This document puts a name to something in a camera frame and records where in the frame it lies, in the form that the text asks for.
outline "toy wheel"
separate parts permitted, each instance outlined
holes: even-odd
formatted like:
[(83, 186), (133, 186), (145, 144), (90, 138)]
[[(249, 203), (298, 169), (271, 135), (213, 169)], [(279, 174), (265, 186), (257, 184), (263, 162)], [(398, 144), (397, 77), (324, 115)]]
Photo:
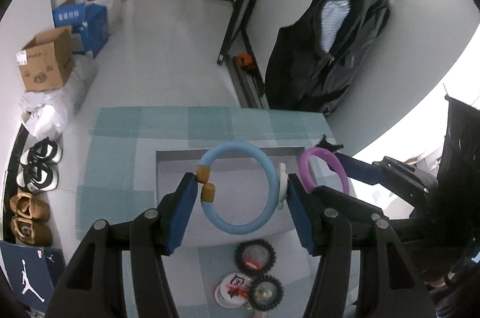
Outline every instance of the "toy wheel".
[(273, 268), (276, 259), (272, 245), (263, 239), (241, 243), (235, 252), (238, 269), (251, 277), (265, 275)]
[(282, 299), (282, 283), (273, 276), (260, 276), (249, 287), (248, 302), (257, 311), (270, 311), (276, 308)]

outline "white label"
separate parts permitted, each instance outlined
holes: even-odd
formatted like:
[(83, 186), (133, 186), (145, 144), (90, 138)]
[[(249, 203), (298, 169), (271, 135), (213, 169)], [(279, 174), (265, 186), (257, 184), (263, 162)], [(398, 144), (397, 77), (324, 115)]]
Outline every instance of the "white label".
[(75, 52), (83, 51), (82, 35), (80, 33), (71, 34), (71, 45)]
[(17, 63), (19, 66), (27, 65), (27, 51), (17, 52)]

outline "shoe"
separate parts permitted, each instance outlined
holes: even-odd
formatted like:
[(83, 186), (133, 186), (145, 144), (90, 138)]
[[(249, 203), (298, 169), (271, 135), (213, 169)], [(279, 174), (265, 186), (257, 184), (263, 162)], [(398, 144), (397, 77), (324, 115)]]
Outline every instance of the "shoe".
[(10, 199), (10, 208), (18, 217), (46, 222), (50, 219), (50, 206), (28, 192), (19, 192)]
[(35, 160), (41, 161), (45, 164), (57, 164), (62, 157), (62, 148), (56, 144), (52, 139), (45, 138), (36, 143), (20, 157), (20, 164), (25, 167)]
[(52, 245), (52, 232), (48, 226), (34, 222), (32, 219), (14, 217), (10, 222), (10, 229), (15, 238), (24, 244), (43, 247)]
[(17, 184), (28, 188), (33, 194), (54, 190), (58, 185), (58, 174), (48, 165), (36, 161), (26, 165), (17, 175)]

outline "blue cardboard box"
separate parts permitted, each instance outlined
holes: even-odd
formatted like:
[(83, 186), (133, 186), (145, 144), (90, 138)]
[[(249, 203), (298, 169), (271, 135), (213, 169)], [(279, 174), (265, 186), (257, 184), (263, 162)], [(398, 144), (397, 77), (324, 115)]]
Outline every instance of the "blue cardboard box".
[(68, 0), (53, 10), (55, 27), (71, 25), (73, 53), (85, 55), (91, 51), (93, 57), (96, 57), (109, 41), (107, 8), (96, 4), (71, 2), (72, 0)]
[(15, 297), (28, 307), (45, 313), (65, 269), (62, 251), (0, 241), (0, 253)]

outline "metal screw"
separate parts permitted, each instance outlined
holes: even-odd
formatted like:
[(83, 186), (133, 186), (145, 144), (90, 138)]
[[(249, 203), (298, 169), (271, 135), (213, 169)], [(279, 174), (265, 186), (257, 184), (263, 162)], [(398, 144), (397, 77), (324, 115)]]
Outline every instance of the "metal screw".
[(385, 219), (378, 219), (375, 224), (379, 229), (385, 230), (388, 228), (388, 222)]
[(145, 217), (147, 219), (155, 219), (158, 216), (158, 211), (156, 209), (148, 209), (145, 211)]
[(106, 226), (107, 222), (105, 222), (104, 220), (97, 220), (94, 224), (93, 224), (93, 228), (95, 230), (103, 230)]
[(326, 217), (337, 217), (338, 216), (338, 211), (333, 208), (326, 208), (325, 211), (323, 212)]

